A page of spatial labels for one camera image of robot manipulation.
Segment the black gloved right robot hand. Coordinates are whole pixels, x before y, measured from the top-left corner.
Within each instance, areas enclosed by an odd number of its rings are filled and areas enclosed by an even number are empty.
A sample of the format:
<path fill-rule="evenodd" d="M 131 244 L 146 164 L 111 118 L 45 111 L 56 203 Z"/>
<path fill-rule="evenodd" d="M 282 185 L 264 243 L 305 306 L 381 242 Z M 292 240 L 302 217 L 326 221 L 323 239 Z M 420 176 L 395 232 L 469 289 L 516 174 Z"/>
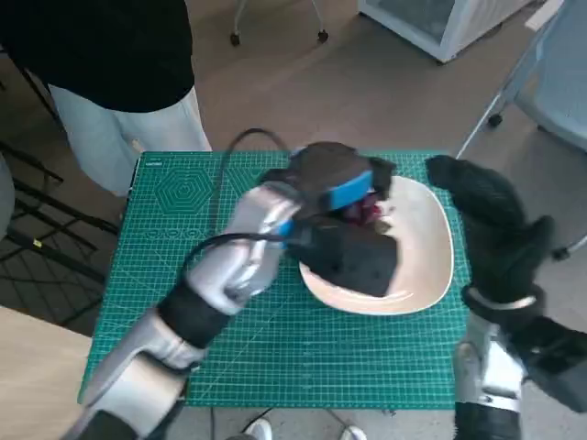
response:
<path fill-rule="evenodd" d="M 471 287 L 493 303 L 543 301 L 536 275 L 551 249 L 552 217 L 528 219 L 512 183 L 470 161 L 439 155 L 426 160 L 426 172 L 460 213 Z"/>

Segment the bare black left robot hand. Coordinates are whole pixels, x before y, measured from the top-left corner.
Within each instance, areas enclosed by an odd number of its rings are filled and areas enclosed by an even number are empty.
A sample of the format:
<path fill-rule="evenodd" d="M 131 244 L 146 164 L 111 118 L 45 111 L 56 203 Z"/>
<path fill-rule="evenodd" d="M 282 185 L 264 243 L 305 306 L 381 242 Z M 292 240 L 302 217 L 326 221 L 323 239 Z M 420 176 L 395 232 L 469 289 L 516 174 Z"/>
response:
<path fill-rule="evenodd" d="M 262 182 L 278 182 L 293 192 L 304 215 L 345 209 L 373 195 L 388 197 L 396 165 L 360 154 L 339 142 L 316 142 L 295 152 L 288 165 L 266 171 Z"/>

